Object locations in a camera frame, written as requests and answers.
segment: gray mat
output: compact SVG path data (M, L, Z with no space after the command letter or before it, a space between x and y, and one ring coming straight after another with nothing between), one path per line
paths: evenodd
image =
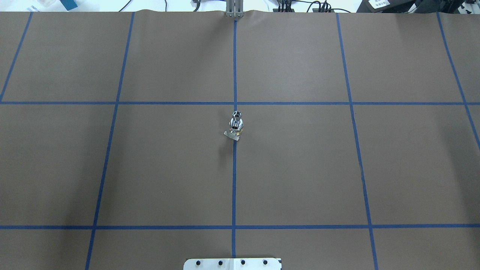
M479 18L0 13L2 268L480 269Z

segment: black cable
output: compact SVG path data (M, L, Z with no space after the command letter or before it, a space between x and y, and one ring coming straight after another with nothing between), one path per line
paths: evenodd
M348 13L351 13L350 11L344 10L344 9L327 9L327 10L325 10L324 12L329 12L330 10L343 10L343 11L346 11L346 12L348 12Z
M200 8L200 1L198 1L197 7L195 8L195 10L193 12L197 11L199 8Z
M126 5L124 5L121 10L119 10L119 12L122 11L124 8L126 8L126 7L128 6L128 4L130 4L131 1L132 1L132 0L129 0L128 3L127 3Z
M308 6L308 8L307 8L307 12L308 12L308 11L310 11L310 8L311 8L311 7L312 7L312 5L313 5L313 4L315 4L315 3L318 3L318 8L320 9L320 7L321 7L322 3L320 3L320 1L313 1L313 2L311 2L310 6Z

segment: silver valve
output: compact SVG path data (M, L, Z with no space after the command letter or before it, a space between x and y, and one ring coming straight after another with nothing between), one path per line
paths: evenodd
M226 130L223 135L229 137L232 140L238 141L243 131L243 120L241 119L241 112L234 111L232 113L232 119L230 120L230 128Z

